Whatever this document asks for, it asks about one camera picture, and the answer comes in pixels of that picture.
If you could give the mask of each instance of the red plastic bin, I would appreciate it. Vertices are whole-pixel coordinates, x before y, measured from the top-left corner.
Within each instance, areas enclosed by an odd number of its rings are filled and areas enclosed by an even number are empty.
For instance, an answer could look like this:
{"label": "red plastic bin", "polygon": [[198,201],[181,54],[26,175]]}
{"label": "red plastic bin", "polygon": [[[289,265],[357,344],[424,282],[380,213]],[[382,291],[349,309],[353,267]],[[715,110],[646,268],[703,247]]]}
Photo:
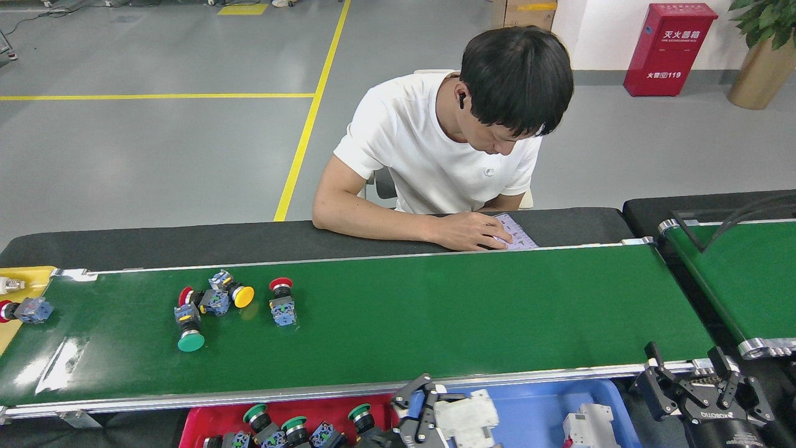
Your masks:
{"label": "red plastic bin", "polygon": [[[398,422],[398,417],[390,407],[391,395],[367,395],[337,399],[312,399],[285,402],[269,402],[268,414],[278,426],[287,420],[303,415],[309,434],[321,422],[331,423],[334,429],[345,433],[350,445],[357,441],[353,422],[348,419],[349,412],[362,403],[370,403],[370,414],[382,429],[388,429]],[[252,427],[244,422],[246,411],[258,403],[235,404],[230,406],[194,407],[185,421],[179,448],[201,448],[205,439],[229,432],[246,431],[253,433]]]}

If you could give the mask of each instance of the white t-shirt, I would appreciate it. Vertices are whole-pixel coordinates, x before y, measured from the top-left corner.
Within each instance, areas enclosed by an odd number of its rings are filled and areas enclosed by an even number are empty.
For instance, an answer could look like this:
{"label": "white t-shirt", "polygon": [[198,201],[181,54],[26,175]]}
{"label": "white t-shirt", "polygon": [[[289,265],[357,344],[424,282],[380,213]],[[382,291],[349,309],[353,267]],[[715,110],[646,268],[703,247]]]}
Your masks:
{"label": "white t-shirt", "polygon": [[396,210],[473,211],[531,184],[541,137],[518,141],[509,155],[491,155],[445,135],[436,101],[448,74],[412,74],[371,88],[334,150],[363,179],[387,167],[396,184]]}

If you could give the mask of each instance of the man's right arm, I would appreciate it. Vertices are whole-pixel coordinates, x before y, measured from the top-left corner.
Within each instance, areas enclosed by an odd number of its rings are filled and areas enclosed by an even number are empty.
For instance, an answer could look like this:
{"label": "man's right arm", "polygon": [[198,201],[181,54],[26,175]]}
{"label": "man's right arm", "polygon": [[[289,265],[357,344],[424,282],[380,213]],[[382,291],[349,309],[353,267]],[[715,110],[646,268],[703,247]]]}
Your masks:
{"label": "man's right arm", "polygon": [[321,174],[312,210],[319,229],[380,240],[433,242],[452,250],[505,249],[511,241],[494,217],[476,212],[443,218],[390,210],[357,196],[365,179],[333,155]]}

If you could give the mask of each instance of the metal bracket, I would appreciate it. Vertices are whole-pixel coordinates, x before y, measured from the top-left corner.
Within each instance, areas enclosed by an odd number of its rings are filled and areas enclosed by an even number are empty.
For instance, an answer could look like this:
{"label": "metal bracket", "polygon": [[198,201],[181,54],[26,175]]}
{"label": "metal bracket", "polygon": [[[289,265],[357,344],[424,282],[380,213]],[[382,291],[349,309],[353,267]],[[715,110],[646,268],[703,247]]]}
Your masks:
{"label": "metal bracket", "polygon": [[70,277],[74,281],[95,281],[97,274],[89,272],[87,269],[56,269],[54,277]]}
{"label": "metal bracket", "polygon": [[695,376],[712,376],[716,374],[716,369],[713,368],[713,363],[707,358],[700,358],[692,360],[691,364],[694,366]]}
{"label": "metal bracket", "polygon": [[697,250],[700,253],[703,253],[705,250],[708,249],[708,246],[713,243],[716,238],[718,238],[725,230],[724,224],[719,227],[718,230],[713,234],[710,241],[707,243],[702,242],[702,240],[694,234],[692,227],[696,227],[700,225],[700,221],[697,218],[697,215],[704,217],[708,214],[713,214],[713,216],[717,216],[721,214],[721,216],[725,216],[725,214],[730,214],[733,210],[732,209],[716,209],[716,210],[672,210],[672,215],[674,216],[674,221],[677,225],[683,229],[686,236],[689,237],[691,243],[694,244]]}
{"label": "metal bracket", "polygon": [[91,415],[86,414],[81,410],[59,412],[58,417],[60,417],[60,419],[64,420],[66,423],[72,425],[73,428],[97,429],[102,427],[102,425],[92,418]]}
{"label": "metal bracket", "polygon": [[766,399],[766,393],[763,391],[763,387],[760,386],[760,382],[754,376],[750,376],[746,378],[746,384],[755,393],[756,403],[751,409],[751,415],[763,425],[773,422],[774,412],[771,409],[771,404]]}
{"label": "metal bracket", "polygon": [[415,393],[415,391],[422,390],[423,386],[429,383],[431,383],[431,376],[427,373],[423,373],[392,395],[390,402],[399,419],[409,415],[409,405],[412,400],[412,394]]}
{"label": "metal bracket", "polygon": [[640,246],[642,244],[655,246],[655,238],[652,237],[628,238],[628,239],[623,239],[621,243],[623,246]]}
{"label": "metal bracket", "polygon": [[0,406],[0,425],[7,425],[11,423],[11,419],[6,417],[6,411],[8,411],[8,407]]}
{"label": "metal bracket", "polygon": [[781,337],[773,339],[752,338],[738,344],[738,351],[745,360],[790,356],[796,352],[796,338]]}
{"label": "metal bracket", "polygon": [[677,224],[677,221],[675,221],[674,219],[667,219],[664,222],[662,222],[662,223],[657,225],[657,232],[662,237],[664,237],[667,230],[672,229],[674,227],[679,227],[679,226],[680,226],[680,224]]}

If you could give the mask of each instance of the yellow tray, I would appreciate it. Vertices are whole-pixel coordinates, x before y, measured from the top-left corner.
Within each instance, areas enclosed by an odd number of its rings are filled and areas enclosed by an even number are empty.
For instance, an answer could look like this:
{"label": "yellow tray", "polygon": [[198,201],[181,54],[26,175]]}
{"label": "yellow tray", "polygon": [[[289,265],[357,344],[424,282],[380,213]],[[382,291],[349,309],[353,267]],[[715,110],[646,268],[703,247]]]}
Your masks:
{"label": "yellow tray", "polygon": [[[27,297],[40,297],[49,285],[50,276],[56,268],[53,266],[34,266],[29,268],[2,268],[0,277],[13,278],[25,282],[25,288],[12,293],[0,294],[0,301],[21,302]],[[22,326],[19,320],[0,324],[0,356]]]}

